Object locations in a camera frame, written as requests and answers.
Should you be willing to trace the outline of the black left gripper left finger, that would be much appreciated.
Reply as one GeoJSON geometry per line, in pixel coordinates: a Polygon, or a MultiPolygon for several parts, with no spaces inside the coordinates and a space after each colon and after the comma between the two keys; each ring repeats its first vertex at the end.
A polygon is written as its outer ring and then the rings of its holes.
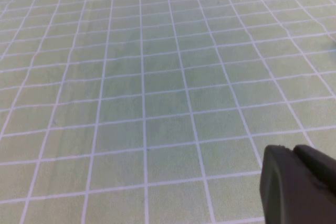
{"type": "Polygon", "coordinates": [[[266,146],[259,191],[266,223],[335,223],[335,190],[289,148],[266,146]]]}

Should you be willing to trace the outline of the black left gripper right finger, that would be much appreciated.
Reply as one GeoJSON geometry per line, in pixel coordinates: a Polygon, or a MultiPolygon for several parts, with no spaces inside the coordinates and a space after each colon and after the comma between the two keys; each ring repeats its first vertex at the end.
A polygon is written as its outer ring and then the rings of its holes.
{"type": "Polygon", "coordinates": [[[296,145],[293,152],[318,180],[335,190],[335,159],[308,145],[296,145]]]}

